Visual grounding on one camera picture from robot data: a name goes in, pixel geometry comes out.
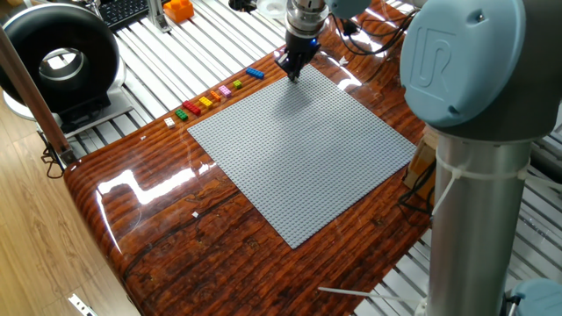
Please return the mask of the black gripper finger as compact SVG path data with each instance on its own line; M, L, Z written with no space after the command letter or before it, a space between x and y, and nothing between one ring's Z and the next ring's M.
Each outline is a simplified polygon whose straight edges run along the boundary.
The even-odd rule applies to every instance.
M292 74L292 80L294 82L297 82L300 76L300 73L303 69L303 67L305 67L308 64L307 60L302 60L302 59L297 59L294 62L294 70L293 70L293 74Z
M275 63L287 74L290 81L293 81L295 76L292 69L292 62L288 53L283 53L275 59Z

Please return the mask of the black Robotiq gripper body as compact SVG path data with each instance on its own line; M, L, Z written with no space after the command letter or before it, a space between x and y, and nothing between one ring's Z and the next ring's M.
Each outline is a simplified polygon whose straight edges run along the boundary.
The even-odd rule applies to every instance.
M285 40L285 52L291 65L306 65L321 47L317 38L301 38L294 34L287 34Z

